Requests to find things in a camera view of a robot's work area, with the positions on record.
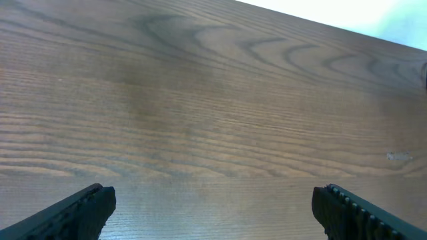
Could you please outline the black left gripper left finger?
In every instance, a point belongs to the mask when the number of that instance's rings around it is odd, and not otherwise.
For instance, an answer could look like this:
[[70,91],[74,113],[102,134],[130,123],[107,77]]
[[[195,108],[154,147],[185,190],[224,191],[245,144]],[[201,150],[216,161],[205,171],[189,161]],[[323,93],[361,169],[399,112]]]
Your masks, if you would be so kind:
[[115,189],[94,183],[1,230],[3,240],[98,240],[116,208]]

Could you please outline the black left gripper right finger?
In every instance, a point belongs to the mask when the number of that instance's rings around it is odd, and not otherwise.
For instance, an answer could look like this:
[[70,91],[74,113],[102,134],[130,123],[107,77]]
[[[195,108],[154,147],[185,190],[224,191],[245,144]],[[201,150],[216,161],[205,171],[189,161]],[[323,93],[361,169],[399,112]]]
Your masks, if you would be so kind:
[[426,240],[426,232],[329,184],[314,187],[312,213],[329,240]]

